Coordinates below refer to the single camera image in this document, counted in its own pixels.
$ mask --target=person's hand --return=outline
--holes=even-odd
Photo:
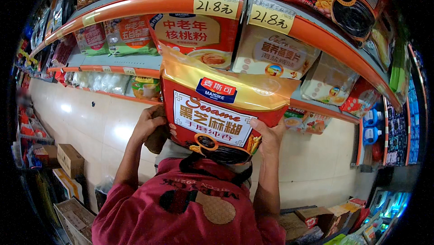
[[[263,121],[258,119],[250,120],[250,126],[262,135],[262,143],[259,145],[262,157],[279,157],[280,143],[282,142],[283,133],[285,133],[283,119],[284,117],[273,128],[269,128]]]
[[[133,138],[134,141],[139,142],[140,144],[144,143],[148,139],[149,135],[154,132],[155,128],[167,122],[165,117],[156,117],[152,119],[152,113],[159,109],[159,107],[163,107],[163,105],[156,105],[142,111],[142,114],[134,127],[133,134],[131,135],[131,138]]]

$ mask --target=handwritten price label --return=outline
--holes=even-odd
[[[126,67],[124,67],[124,73],[128,74],[128,75],[134,75],[134,76],[136,75],[134,68],[126,68]]]
[[[104,73],[111,73],[111,68],[110,66],[102,66],[102,71]]]
[[[292,9],[282,7],[267,0],[253,0],[249,24],[264,27],[288,35],[296,17]]]
[[[194,0],[193,13],[236,19],[240,0]]]

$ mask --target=red shirt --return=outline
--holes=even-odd
[[[250,192],[214,177],[183,173],[181,159],[165,159],[155,177],[136,191],[113,186],[92,225],[98,244],[284,244],[285,230],[272,217],[255,220]],[[225,167],[201,159],[195,168],[223,180]]]

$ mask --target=blue detergent bottle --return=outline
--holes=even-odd
[[[371,109],[363,117],[363,127],[375,127],[379,120],[383,119],[383,113],[376,109]]]
[[[363,129],[363,145],[371,145],[374,144],[378,136],[382,134],[381,130],[378,130],[377,127],[368,127]]]

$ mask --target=white tiled floor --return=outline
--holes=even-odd
[[[146,104],[111,98],[61,84],[32,79],[34,108],[57,143],[70,143],[85,158],[90,204],[97,212],[94,186],[116,174],[128,139]],[[281,208],[333,206],[354,195],[356,170],[350,169],[355,126],[333,119],[322,135],[287,131],[280,149]],[[260,156],[255,155],[251,199],[258,182]],[[139,180],[155,174],[155,155],[143,147]]]

